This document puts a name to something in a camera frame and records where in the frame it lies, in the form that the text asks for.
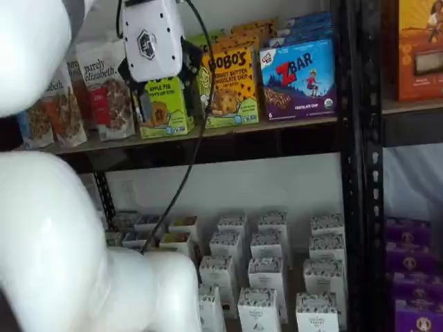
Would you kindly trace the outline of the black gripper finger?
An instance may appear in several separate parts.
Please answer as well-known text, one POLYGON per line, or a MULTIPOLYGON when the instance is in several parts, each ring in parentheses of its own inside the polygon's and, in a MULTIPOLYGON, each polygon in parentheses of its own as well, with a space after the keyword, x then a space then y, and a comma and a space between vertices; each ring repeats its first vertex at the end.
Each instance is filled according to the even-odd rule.
POLYGON ((183 84, 183 95, 185 98, 186 109, 189 116, 194 118, 201 117, 201 101, 199 89, 197 86, 197 76, 199 73, 203 52, 200 48, 191 42, 181 38, 182 49, 182 67, 179 73, 179 79, 183 84))
POLYGON ((125 84, 129 87, 138 121, 146 122, 147 111, 150 110, 150 100, 145 90, 146 82, 136 82, 133 79, 132 74, 129 70, 127 58, 124 58, 118 66, 118 72, 125 81, 125 84))

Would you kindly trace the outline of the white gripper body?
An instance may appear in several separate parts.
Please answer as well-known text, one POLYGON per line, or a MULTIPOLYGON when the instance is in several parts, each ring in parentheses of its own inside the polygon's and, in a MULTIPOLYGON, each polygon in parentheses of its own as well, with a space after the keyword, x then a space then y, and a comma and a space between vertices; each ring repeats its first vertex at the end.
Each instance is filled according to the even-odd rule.
POLYGON ((177 76, 183 62, 182 37, 176 1, 123 1, 123 41, 134 81, 177 76))

